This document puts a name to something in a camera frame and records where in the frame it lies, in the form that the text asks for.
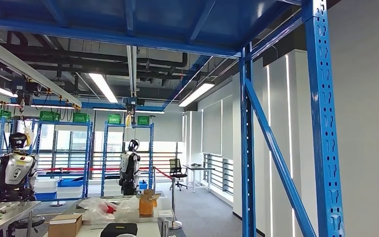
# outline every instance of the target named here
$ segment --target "office chair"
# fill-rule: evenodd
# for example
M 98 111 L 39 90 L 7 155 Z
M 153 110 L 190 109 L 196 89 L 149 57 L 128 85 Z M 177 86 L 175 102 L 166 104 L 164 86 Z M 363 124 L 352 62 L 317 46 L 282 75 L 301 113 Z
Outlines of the office chair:
M 185 178 L 185 177 L 188 177 L 187 175 L 187 169 L 185 169 L 185 173 L 183 174 L 182 173 L 182 168 L 181 168 L 181 162 L 179 161 L 179 159 L 175 158 L 175 159 L 170 159 L 169 160 L 169 164 L 171 166 L 171 169 L 169 171 L 169 175 L 173 178 L 176 178 L 178 179 L 177 180 L 177 183 L 175 184 L 178 188 L 179 188 L 179 191 L 181 191 L 181 187 L 184 186 L 188 189 L 188 186 L 187 185 L 183 185 L 183 184 L 180 184 L 179 183 L 179 180 L 181 178 Z

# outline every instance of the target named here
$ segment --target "cardboard box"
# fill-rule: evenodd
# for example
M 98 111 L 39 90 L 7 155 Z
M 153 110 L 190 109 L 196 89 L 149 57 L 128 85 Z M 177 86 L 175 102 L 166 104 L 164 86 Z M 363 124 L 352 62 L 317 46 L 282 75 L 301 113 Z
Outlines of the cardboard box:
M 48 225 L 48 237 L 75 237 L 82 227 L 82 214 L 58 215 Z

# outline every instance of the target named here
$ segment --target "white plastic bag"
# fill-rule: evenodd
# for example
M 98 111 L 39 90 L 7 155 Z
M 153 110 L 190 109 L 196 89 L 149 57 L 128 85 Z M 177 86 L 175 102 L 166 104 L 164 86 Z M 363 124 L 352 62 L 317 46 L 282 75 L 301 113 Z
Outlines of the white plastic bag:
M 33 143 L 34 133 L 29 126 L 24 127 L 24 134 L 27 136 L 27 143 L 25 146 L 30 146 Z
M 113 220 L 115 219 L 113 214 L 107 213 L 108 206 L 111 206 L 114 210 L 117 210 L 117 206 L 100 199 L 99 197 L 91 197 L 81 201 L 78 206 L 86 209 L 82 214 L 82 220 L 84 221 L 97 221 L 97 220 Z
M 122 200 L 117 206 L 117 211 L 119 212 L 137 212 L 138 209 L 139 199 L 136 196 L 127 200 Z

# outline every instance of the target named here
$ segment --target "black box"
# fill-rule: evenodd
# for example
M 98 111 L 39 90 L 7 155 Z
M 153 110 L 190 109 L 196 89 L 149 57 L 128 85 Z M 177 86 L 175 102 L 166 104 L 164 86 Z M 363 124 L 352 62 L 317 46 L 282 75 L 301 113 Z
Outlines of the black box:
M 115 237 L 121 234 L 137 235 L 135 223 L 110 223 L 101 232 L 101 237 Z

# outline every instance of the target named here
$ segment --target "window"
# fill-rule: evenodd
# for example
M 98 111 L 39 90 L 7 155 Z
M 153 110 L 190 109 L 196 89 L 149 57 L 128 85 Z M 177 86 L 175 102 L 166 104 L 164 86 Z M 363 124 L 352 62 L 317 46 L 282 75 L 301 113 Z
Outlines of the window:
M 233 160 L 204 154 L 204 163 L 215 168 L 211 172 L 211 184 L 233 195 Z M 207 172 L 204 172 L 204 180 L 208 181 Z

